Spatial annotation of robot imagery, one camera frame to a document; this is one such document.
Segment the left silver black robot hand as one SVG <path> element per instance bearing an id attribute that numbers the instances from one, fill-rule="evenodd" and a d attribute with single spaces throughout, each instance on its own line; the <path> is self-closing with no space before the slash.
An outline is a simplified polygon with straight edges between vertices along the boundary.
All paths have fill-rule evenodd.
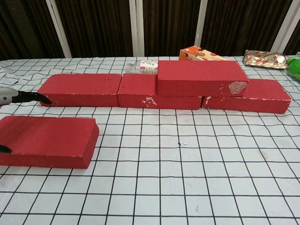
<path id="1" fill-rule="evenodd" d="M 46 105 L 52 104 L 51 100 L 38 92 L 20 91 L 9 87 L 0 88 L 0 105 L 8 105 L 10 103 L 24 103 L 37 101 Z"/>

